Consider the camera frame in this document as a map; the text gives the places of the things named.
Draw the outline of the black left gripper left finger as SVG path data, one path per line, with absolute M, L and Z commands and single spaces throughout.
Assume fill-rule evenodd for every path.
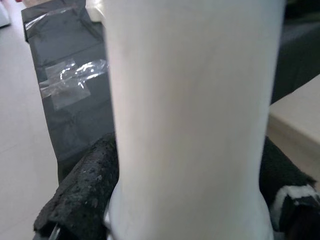
M 116 138 L 106 134 L 73 167 L 33 224 L 33 240 L 106 240 L 103 218 L 119 179 Z

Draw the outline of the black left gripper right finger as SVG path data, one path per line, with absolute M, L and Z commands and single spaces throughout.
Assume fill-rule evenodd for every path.
M 259 189 L 276 232 L 286 232 L 298 210 L 317 209 L 316 181 L 301 171 L 268 137 L 262 151 Z

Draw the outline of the white plastic table leg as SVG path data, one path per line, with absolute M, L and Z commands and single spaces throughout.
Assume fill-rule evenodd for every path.
M 105 0 L 114 240 L 274 240 L 259 173 L 286 0 Z

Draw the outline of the black tablecloth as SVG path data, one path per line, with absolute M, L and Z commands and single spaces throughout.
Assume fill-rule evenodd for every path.
M 41 20 L 24 37 L 30 46 L 37 82 L 47 80 L 45 69 L 73 59 L 78 66 L 105 60 L 101 23 L 90 20 L 86 0 L 23 0 L 23 26 L 49 11 L 76 5 L 77 9 Z M 287 19 L 282 29 L 272 102 L 320 75 L 320 14 L 316 20 Z M 58 180 L 63 180 L 87 149 L 114 130 L 108 75 L 86 82 L 91 95 L 60 110 L 42 99 L 47 128 L 57 159 Z

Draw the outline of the crumpled clear plastic film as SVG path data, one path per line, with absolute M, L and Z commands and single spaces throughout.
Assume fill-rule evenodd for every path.
M 97 59 L 78 66 L 67 59 L 45 69 L 47 80 L 39 83 L 40 95 L 50 98 L 54 110 L 75 104 L 91 95 L 87 82 L 107 73 L 109 64 Z

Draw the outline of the clear plastic film scrap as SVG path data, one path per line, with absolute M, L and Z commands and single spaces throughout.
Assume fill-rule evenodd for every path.
M 24 28 L 26 31 L 30 30 L 33 26 L 35 26 L 36 24 L 38 24 L 40 21 L 44 20 L 47 17 L 51 17 L 51 16 L 55 16 L 55 15 L 61 15 L 63 13 L 69 12 L 69 11 L 73 11 L 76 10 L 78 7 L 73 4 L 67 7 L 62 7 L 62 8 L 58 8 L 55 10 L 50 10 L 49 12 L 46 12 L 40 16 L 37 16 L 35 19 L 28 21 L 27 23 L 24 24 Z

